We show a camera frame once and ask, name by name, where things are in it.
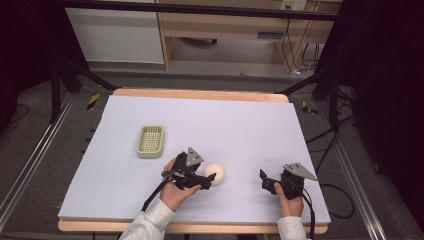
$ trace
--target hand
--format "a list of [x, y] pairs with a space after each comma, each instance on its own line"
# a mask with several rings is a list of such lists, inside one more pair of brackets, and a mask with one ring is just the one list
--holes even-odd
[[[172, 159], [165, 166], [165, 171], [170, 171], [174, 162], [175, 159]], [[162, 200], [169, 209], [175, 212], [184, 200], [194, 195], [201, 187], [201, 185], [196, 185], [189, 189], [181, 190], [171, 181], [163, 187], [162, 192], [160, 193], [160, 200]]]
[[303, 199], [297, 197], [292, 200], [288, 200], [284, 194], [284, 190], [279, 183], [274, 183], [275, 191], [280, 199], [281, 216], [282, 217], [300, 217], [303, 212]]

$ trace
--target beige plastic basket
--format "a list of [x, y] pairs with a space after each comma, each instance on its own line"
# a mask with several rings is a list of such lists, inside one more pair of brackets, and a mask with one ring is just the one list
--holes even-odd
[[137, 153], [140, 158], [160, 158], [165, 132], [161, 126], [144, 126], [140, 130]]

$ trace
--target white sphere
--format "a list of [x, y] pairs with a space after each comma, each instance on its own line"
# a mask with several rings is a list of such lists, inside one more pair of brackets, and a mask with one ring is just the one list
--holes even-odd
[[215, 180], [212, 181], [212, 186], [216, 186], [222, 182], [224, 178], [224, 169], [218, 163], [209, 164], [204, 172], [204, 176], [208, 177], [209, 175], [216, 173]]

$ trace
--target gray carpet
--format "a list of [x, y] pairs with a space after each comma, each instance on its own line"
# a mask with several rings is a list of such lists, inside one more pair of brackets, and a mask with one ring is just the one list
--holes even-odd
[[[225, 76], [193, 76], [171, 74], [117, 74], [99, 73], [105, 80], [124, 87], [171, 88], [171, 89], [204, 89], [227, 91], [259, 91], [274, 92], [287, 88], [293, 80], [261, 77], [225, 77]], [[58, 239], [75, 236], [63, 233], [57, 228], [58, 201], [63, 200], [67, 188], [82, 159], [84, 150], [93, 136], [102, 110], [110, 92], [84, 81], [83, 90], [76, 95], [74, 103], [63, 125], [55, 136], [49, 150], [38, 166], [30, 184], [17, 204], [13, 214], [3, 229], [3, 234], [32, 233], [59, 236]], [[50, 114], [49, 84], [42, 83], [26, 91], [20, 98], [30, 109], [21, 120], [10, 125], [0, 137], [2, 180], [0, 197], [4, 198], [8, 189], [25, 164], [42, 131], [47, 127]], [[101, 93], [98, 102], [91, 111], [86, 107], [92, 94]], [[302, 111], [302, 95], [293, 95], [290, 101], [295, 104], [305, 139], [311, 139], [326, 130], [321, 115]], [[344, 108], [340, 118], [351, 114]], [[310, 144], [310, 151], [325, 149], [330, 142], [329, 135]], [[373, 161], [361, 135], [351, 123], [340, 130], [340, 139], [349, 154], [352, 164], [372, 202], [378, 218], [389, 239], [424, 239], [424, 235], [408, 212], [390, 179], [373, 171]], [[317, 166], [323, 152], [311, 153]], [[333, 184], [350, 193], [346, 178], [341, 170], [339, 159], [332, 148], [325, 158], [318, 173], [320, 183]], [[349, 199], [333, 188], [324, 188], [324, 198], [332, 213], [348, 215], [352, 209]], [[358, 210], [349, 219], [341, 219], [331, 215], [329, 230], [317, 239], [370, 239], [367, 228]]]

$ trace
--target white paper sheet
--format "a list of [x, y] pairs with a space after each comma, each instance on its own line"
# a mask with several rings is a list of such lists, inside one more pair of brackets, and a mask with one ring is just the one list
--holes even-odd
[[[164, 127], [159, 159], [137, 156], [144, 125]], [[174, 222], [275, 223], [278, 197], [262, 189], [259, 170], [279, 179], [284, 164], [299, 162], [315, 175], [292, 104], [110, 96], [59, 217], [134, 219], [162, 180], [163, 167], [188, 147], [205, 159], [198, 175], [219, 163], [225, 176], [187, 199]], [[316, 222], [329, 223], [318, 182], [306, 179], [305, 188]], [[302, 220], [310, 221], [306, 204]]]

